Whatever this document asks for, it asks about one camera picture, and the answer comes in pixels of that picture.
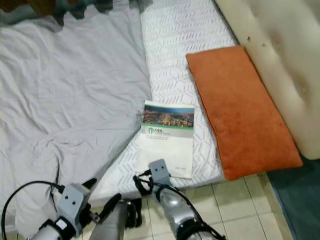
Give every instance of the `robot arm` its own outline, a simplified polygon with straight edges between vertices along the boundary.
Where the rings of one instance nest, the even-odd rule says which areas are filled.
[[[225,240],[208,226],[190,201],[170,182],[170,174],[163,159],[149,164],[142,175],[151,175],[150,181],[134,176],[133,180],[142,196],[151,194],[159,203],[177,240]],[[142,183],[148,183],[146,190]],[[123,240],[126,227],[141,225],[141,202],[121,200],[115,195],[100,214],[92,213],[87,203],[90,191],[80,184],[67,185],[59,202],[59,218],[46,221],[32,240],[69,240],[78,237],[91,221],[96,223],[90,240]]]
[[[201,218],[190,201],[170,182],[170,174],[163,159],[149,164],[147,174],[151,174],[152,198],[158,202],[170,224],[170,228],[177,240],[223,240],[224,236],[218,234]],[[138,189],[140,178],[134,177]]]

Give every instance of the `black cable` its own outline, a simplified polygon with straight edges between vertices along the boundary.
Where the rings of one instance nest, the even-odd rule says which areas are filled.
[[[30,181],[22,186],[20,186],[17,190],[15,190],[11,195],[10,197],[8,198],[8,200],[5,202],[4,204],[4,207],[3,207],[3,210],[2,210],[2,215],[1,215],[1,235],[2,235],[2,238],[3,240],[7,240],[7,234],[6,234],[6,230],[5,230],[5,227],[6,227],[6,224],[5,224],[5,221],[6,221],[6,212],[7,212],[7,208],[8,208],[8,205],[10,203],[10,201],[12,200],[12,198],[23,188],[25,188],[26,186],[29,186],[31,184],[47,184],[47,185],[50,185],[52,187],[55,187],[58,189],[59,193],[62,193],[65,189],[64,186],[62,185],[58,185],[56,183],[53,183],[53,182],[49,182],[49,181]]]
[[[150,181],[147,181],[147,180],[144,180],[144,179],[141,179],[139,178],[139,180],[143,183],[146,183],[146,184],[151,184]],[[200,216],[199,212],[196,210],[195,206],[191,203],[191,201],[185,196],[183,195],[180,191],[174,189],[173,187],[169,186],[169,185],[166,185],[166,184],[161,184],[161,183],[158,183],[158,182],[152,182],[153,185],[155,186],[158,186],[158,187],[161,187],[161,188],[165,188],[165,189],[168,189],[168,190],[171,190],[172,192],[178,194],[180,197],[182,197],[186,204],[188,204],[190,206],[190,208],[194,211],[195,215],[197,216],[197,218],[199,219],[199,221],[204,224],[210,231],[211,233],[213,234],[213,236],[217,239],[217,240],[226,240],[226,236],[222,236],[220,235],[216,230],[214,230],[211,226],[209,226]]]
[[[59,162],[59,160],[57,160],[57,165],[58,166],[57,166],[56,176],[55,176],[55,180],[54,180],[55,184],[58,184],[58,182],[59,182],[59,173],[60,173],[60,162]],[[50,187],[50,197],[52,199],[54,210],[57,213],[58,210],[57,210],[55,199],[54,199],[54,186]]]

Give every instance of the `book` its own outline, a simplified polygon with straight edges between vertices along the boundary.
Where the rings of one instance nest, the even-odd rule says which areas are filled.
[[[191,179],[193,160],[194,105],[145,101],[139,133],[136,170],[164,159],[172,177]]]

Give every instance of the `orange pillow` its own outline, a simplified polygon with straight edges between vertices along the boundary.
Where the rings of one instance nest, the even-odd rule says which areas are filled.
[[[227,180],[303,165],[242,46],[187,54]]]

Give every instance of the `bed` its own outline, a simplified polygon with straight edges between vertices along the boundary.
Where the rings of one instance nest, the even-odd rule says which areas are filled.
[[[1,68],[1,206],[17,186],[36,179],[55,181],[59,169],[59,183],[80,182],[90,175],[101,179],[90,198],[93,206],[104,205],[117,192],[138,197],[132,181],[136,132],[143,101],[151,98],[195,105],[192,179],[173,179],[175,186],[224,179],[185,59],[186,53],[236,44],[211,0],[145,0],[139,5],[120,0],[107,14],[89,6],[85,18],[77,21],[67,13],[62,28],[49,17],[1,31],[6,66]],[[26,47],[17,48],[17,41]],[[114,88],[104,82],[106,76]],[[72,164],[61,164],[69,159]],[[50,195],[43,194],[46,189],[30,187],[17,196],[8,212],[7,231],[16,226],[29,236],[47,217],[55,217]]]

